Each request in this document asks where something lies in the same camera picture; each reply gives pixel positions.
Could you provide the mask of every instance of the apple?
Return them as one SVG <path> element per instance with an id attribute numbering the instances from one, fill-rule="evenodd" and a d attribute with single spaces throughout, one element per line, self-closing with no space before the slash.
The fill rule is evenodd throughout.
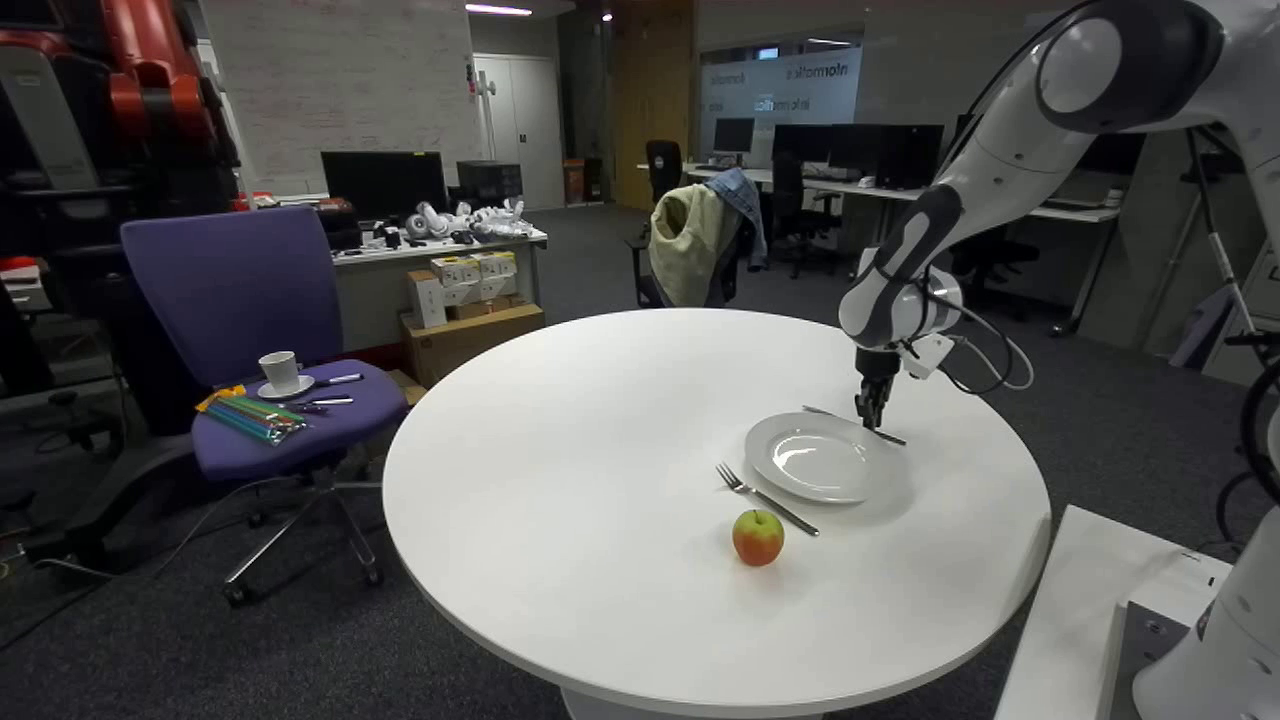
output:
<path id="1" fill-rule="evenodd" d="M 786 553 L 786 520 L 767 509 L 739 513 L 731 524 L 731 550 L 748 569 L 774 566 Z"/>

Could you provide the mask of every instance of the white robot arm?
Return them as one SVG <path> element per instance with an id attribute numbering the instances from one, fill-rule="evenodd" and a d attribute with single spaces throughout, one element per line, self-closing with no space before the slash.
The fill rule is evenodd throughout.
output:
<path id="1" fill-rule="evenodd" d="M 1097 0 L 1006 76 L 967 148 L 906 214 L 839 300 L 880 427 L 899 352 L 956 325 L 944 247 L 1047 201 L 1097 134 L 1224 124 L 1280 256 L 1280 0 Z M 1260 524 L 1214 614 L 1134 695 L 1156 720 L 1280 716 L 1280 509 Z"/>

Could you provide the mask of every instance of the purple office chair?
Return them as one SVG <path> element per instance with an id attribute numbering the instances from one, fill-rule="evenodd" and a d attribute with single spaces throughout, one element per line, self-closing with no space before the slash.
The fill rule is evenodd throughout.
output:
<path id="1" fill-rule="evenodd" d="M 251 600 L 245 576 L 316 509 L 316 502 L 335 502 L 358 536 L 352 553 L 365 566 L 365 580 L 376 585 L 379 561 L 344 502 L 344 492 L 376 486 L 321 480 L 321 467 L 333 467 L 362 441 L 393 427 L 404 417 L 404 394 L 373 365 L 335 362 L 344 343 L 321 217 L 311 209 L 292 209 L 131 220 L 122 227 L 122 241 L 139 297 L 200 385 L 256 388 L 256 362 L 292 348 L 306 373 L 316 377 L 321 394 L 309 398 L 352 398 L 344 409 L 309 417 L 309 427 L 292 434 L 283 443 L 256 443 L 209 417 L 192 421 L 192 450 L 209 480 L 245 486 L 306 477 L 316 492 L 267 536 L 267 544 L 231 569 L 223 580 L 228 604 Z M 327 377 L 347 373 L 362 373 L 365 379 L 324 388 Z"/>

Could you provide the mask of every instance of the white plate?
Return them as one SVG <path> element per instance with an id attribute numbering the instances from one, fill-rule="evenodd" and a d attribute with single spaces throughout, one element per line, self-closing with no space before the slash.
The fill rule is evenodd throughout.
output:
<path id="1" fill-rule="evenodd" d="M 290 400 L 290 398 L 306 398 L 309 388 L 316 388 L 316 377 L 295 377 L 292 388 L 261 385 L 251 398 L 261 398 L 261 400 Z"/>
<path id="2" fill-rule="evenodd" d="M 860 506 L 885 480 L 885 464 L 876 459 L 868 434 L 857 426 L 786 412 L 748 427 L 748 467 L 817 506 Z"/>

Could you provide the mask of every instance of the floor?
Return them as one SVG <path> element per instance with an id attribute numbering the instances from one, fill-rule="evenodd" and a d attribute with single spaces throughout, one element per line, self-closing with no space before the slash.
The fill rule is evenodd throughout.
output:
<path id="1" fill-rule="evenodd" d="M 634 308 L 621 241 L 642 227 L 642 217 L 567 209 L 534 220 L 554 232 L 539 259 L 550 321 Z M 746 272 L 735 308 L 832 325 L 843 289 L 839 272 L 802 282 L 781 267 Z M 991 313 L 991 321 L 1039 367 L 1034 394 L 1002 394 L 991 409 L 1027 441 L 1058 513 L 1083 506 L 1229 558 L 1214 502 L 1244 467 L 1238 458 L 1244 394 L 1088 339 L 1047 339 L 1058 313 L 1023 313 L 1023 321 Z M 60 441 L 50 409 L 0 421 L 0 492 L 38 488 L 38 524 L 106 467 Z M 365 588 L 327 516 L 256 576 L 261 604 L 228 608 L 220 576 L 267 533 L 245 524 L 248 502 L 223 502 L 197 477 L 178 477 L 109 536 L 122 569 L 109 585 L 38 574 L 0 553 L 0 716 L 564 716 L 550 684 L 456 637 L 404 574 Z M 1234 524 L 1248 533 L 1260 513 L 1260 492 L 1244 488 Z M 362 502 L 362 516 L 393 558 L 376 496 Z M 1019 617 L 952 677 L 839 716 L 991 716 L 1015 631 Z"/>

